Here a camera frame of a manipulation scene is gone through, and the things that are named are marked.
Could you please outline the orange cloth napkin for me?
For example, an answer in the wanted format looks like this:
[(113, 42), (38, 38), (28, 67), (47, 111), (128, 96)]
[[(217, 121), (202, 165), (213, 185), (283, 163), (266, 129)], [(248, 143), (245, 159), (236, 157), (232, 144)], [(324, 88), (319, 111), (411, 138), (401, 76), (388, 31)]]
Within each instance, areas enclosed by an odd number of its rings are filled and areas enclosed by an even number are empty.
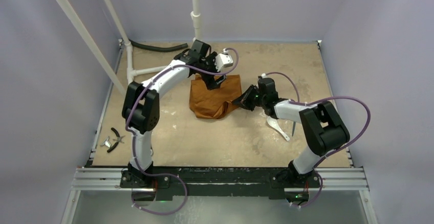
[(208, 90), (199, 75), (191, 81), (189, 108), (199, 119), (222, 119), (238, 109), (232, 101), (242, 94), (240, 75), (229, 75), (221, 87)]

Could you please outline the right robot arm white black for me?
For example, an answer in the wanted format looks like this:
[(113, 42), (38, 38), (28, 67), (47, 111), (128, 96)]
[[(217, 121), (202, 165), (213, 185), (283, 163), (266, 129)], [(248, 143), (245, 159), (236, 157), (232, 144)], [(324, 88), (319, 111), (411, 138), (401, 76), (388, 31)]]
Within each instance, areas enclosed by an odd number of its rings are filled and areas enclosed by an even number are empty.
[(339, 149), (350, 140), (350, 134), (334, 105), (320, 102), (315, 105), (300, 105), (281, 98), (271, 78), (259, 78), (232, 102), (234, 105), (253, 111), (261, 107), (267, 116), (274, 119), (300, 123), (307, 146), (292, 160), (288, 167), (276, 174), (275, 179), (299, 187), (307, 181), (326, 153)]

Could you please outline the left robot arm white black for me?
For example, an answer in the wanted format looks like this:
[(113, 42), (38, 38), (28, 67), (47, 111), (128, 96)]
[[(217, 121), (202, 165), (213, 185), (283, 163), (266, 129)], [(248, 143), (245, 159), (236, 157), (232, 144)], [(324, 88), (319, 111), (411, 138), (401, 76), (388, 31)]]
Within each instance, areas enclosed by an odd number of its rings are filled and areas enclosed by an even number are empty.
[(128, 171), (139, 187), (148, 187), (153, 180), (151, 134), (160, 119), (160, 99), (195, 74), (201, 77), (208, 90), (220, 88), (239, 61), (228, 52), (228, 49), (213, 52), (209, 44), (195, 40), (191, 48), (176, 55), (162, 71), (144, 82), (133, 81), (128, 85), (122, 117), (125, 129), (132, 134), (132, 159)]

